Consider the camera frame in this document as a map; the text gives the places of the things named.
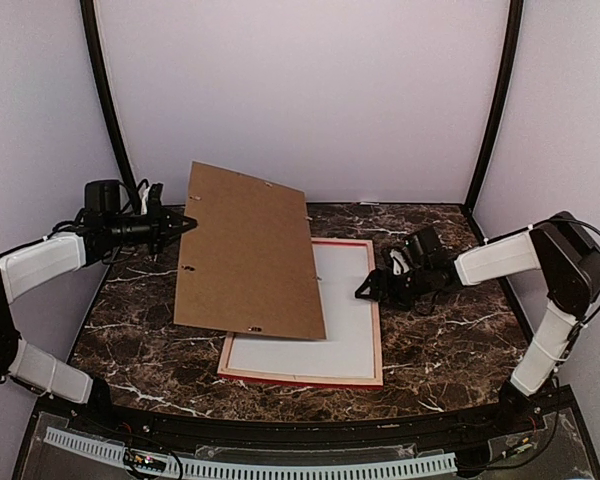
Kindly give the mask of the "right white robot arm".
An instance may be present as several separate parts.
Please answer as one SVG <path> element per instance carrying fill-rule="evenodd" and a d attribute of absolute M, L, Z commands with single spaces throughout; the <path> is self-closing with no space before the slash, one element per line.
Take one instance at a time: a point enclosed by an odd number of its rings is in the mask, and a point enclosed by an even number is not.
<path fill-rule="evenodd" d="M 522 360 L 501 389 L 509 395 L 490 413 L 501 434 L 514 432 L 529 416 L 524 398 L 536 394 L 564 363 L 580 332 L 600 311 L 600 230 L 561 211 L 549 218 L 452 255 L 434 227 L 383 250 L 384 265 L 357 288 L 358 299 L 409 311 L 434 298 L 486 281 L 539 271 L 547 306 Z"/>

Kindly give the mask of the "left black corner post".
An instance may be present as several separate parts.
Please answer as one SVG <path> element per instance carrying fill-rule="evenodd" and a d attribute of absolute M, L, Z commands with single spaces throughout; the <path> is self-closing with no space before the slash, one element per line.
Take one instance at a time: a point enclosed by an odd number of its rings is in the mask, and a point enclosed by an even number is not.
<path fill-rule="evenodd" d="M 80 0 L 79 5 L 92 74 L 114 159 L 120 179 L 128 191 L 131 208 L 138 213 L 141 210 L 141 200 L 114 105 L 96 18 L 96 2 Z"/>

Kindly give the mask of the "black corner post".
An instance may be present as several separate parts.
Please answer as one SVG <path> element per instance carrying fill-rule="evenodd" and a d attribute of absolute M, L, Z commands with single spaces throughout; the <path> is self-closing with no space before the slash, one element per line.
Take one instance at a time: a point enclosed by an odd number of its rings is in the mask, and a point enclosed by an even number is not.
<path fill-rule="evenodd" d="M 114 159 L 120 179 L 128 191 L 131 208 L 138 213 L 141 210 L 141 200 L 114 105 L 96 18 L 96 2 L 80 0 L 79 5 L 92 74 Z"/>
<path fill-rule="evenodd" d="M 474 214 L 494 152 L 515 64 L 523 11 L 523 0 L 511 0 L 509 2 L 494 93 L 475 168 L 463 204 L 463 210 L 468 217 L 472 217 Z"/>

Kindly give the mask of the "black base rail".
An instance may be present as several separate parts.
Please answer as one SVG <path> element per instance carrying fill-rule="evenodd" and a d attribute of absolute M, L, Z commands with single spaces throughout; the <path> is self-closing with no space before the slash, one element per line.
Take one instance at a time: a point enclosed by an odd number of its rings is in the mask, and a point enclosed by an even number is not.
<path fill-rule="evenodd" d="M 103 420 L 62 401 L 41 400 L 36 406 L 57 414 L 70 429 L 110 435 L 133 445 L 170 447 L 177 452 L 202 446 L 326 449 L 414 444 L 419 449 L 482 448 L 491 439 L 526 431 L 540 432 L 547 417 L 575 404 L 569 386 L 545 388 L 507 426 L 497 422 L 498 404 L 423 416 L 343 422 L 255 422 L 212 420 L 114 407 L 115 420 Z"/>

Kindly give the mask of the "small circuit board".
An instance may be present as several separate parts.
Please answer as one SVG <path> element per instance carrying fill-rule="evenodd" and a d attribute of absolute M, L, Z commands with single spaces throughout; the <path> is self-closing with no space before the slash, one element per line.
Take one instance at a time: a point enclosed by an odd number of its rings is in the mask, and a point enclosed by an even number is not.
<path fill-rule="evenodd" d="M 123 453 L 123 464 L 132 470 L 146 469 L 154 472 L 164 472 L 167 463 L 149 453 L 126 449 Z"/>

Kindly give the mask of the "brown backing board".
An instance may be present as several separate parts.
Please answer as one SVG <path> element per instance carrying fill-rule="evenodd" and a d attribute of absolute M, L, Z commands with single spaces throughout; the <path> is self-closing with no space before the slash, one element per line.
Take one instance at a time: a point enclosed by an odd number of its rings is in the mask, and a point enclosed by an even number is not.
<path fill-rule="evenodd" d="M 326 337 L 302 191 L 195 162 L 180 241 L 177 325 L 291 339 Z"/>

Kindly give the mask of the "right black corner post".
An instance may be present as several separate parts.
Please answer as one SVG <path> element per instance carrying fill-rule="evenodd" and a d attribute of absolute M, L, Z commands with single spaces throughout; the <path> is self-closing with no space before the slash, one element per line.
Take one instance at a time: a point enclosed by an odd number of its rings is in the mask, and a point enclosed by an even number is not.
<path fill-rule="evenodd" d="M 511 0 L 509 2 L 494 93 L 475 168 L 463 204 L 463 210 L 468 217 L 472 217 L 474 214 L 494 152 L 515 64 L 523 11 L 523 0 Z"/>

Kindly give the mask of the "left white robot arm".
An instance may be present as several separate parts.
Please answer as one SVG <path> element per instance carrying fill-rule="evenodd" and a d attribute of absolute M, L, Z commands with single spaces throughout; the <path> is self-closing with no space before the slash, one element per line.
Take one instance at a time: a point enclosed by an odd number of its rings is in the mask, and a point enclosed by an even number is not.
<path fill-rule="evenodd" d="M 13 380 L 83 406 L 87 425 L 100 436 L 114 435 L 121 415 L 109 405 L 107 382 L 27 339 L 18 322 L 31 297 L 49 298 L 54 287 L 64 294 L 64 304 L 78 299 L 69 289 L 81 270 L 105 262 L 118 249 L 143 246 L 156 255 L 196 225 L 195 219 L 166 207 L 144 214 L 84 209 L 46 236 L 0 254 L 0 384 Z"/>

